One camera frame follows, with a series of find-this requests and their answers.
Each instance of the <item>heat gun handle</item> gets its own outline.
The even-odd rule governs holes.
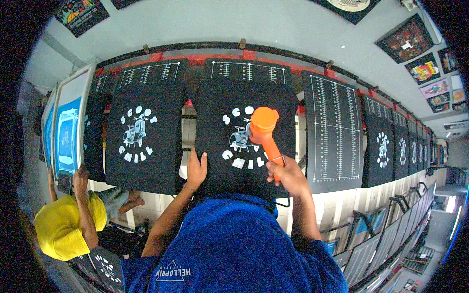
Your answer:
[[[264,142],[262,144],[262,147],[264,148],[264,151],[269,161],[278,164],[282,168],[285,167],[285,161],[282,155],[280,154],[279,148],[277,147],[273,139],[269,139],[267,142]],[[277,175],[274,175],[273,177],[275,181],[280,182],[280,177],[278,177]]]

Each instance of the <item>orange heat gun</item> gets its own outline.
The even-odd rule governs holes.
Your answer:
[[[267,107],[257,108],[251,115],[249,139],[255,144],[262,145],[269,161],[285,167],[284,158],[272,138],[272,131],[278,118],[279,114],[274,109]],[[280,181],[277,175],[274,175],[274,179],[277,182]]]

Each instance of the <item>person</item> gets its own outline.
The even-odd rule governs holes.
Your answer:
[[[73,175],[74,196],[57,199],[51,169],[48,180],[51,203],[37,213],[29,231],[33,243],[44,254],[62,261],[90,253],[99,243],[98,232],[103,231],[109,219],[145,204],[139,191],[120,187],[87,192],[88,172],[84,165]]]
[[[258,197],[202,197],[187,212],[207,175],[207,154],[199,161],[193,148],[187,182],[155,222],[142,257],[121,261],[126,292],[348,292],[321,240],[306,177],[284,158],[284,168],[266,164],[267,181],[277,175],[293,198],[291,238]]]

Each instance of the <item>human arm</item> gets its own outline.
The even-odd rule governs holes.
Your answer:
[[[207,153],[199,162],[195,148],[190,151],[187,163],[187,182],[181,192],[161,214],[150,231],[142,257],[159,256],[176,237],[187,211],[192,194],[207,176]]]
[[[88,186],[88,172],[84,166],[80,168],[73,175],[73,186],[75,188],[75,198],[78,204],[78,211],[80,212],[80,228],[82,236],[85,239],[86,245],[92,250],[98,245],[98,233],[94,225],[93,218],[88,209],[88,199],[86,198],[86,188]]]
[[[54,179],[52,177],[52,166],[47,170],[47,181],[49,182],[49,196],[51,198],[51,203],[57,200],[57,194],[55,193]]]
[[[294,159],[285,155],[283,157],[286,163],[284,168],[276,163],[267,162],[266,166],[269,169],[267,181],[274,181],[273,175],[277,175],[293,198],[292,241],[294,244],[301,244],[305,241],[322,240],[316,224],[316,209],[308,181]]]

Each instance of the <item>yellow shirt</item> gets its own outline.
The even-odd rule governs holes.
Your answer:
[[[102,231],[107,221],[104,203],[94,193],[87,201],[96,231]],[[42,207],[34,218],[34,227],[42,252],[52,258],[67,261],[90,253],[82,236],[78,204],[70,195]]]

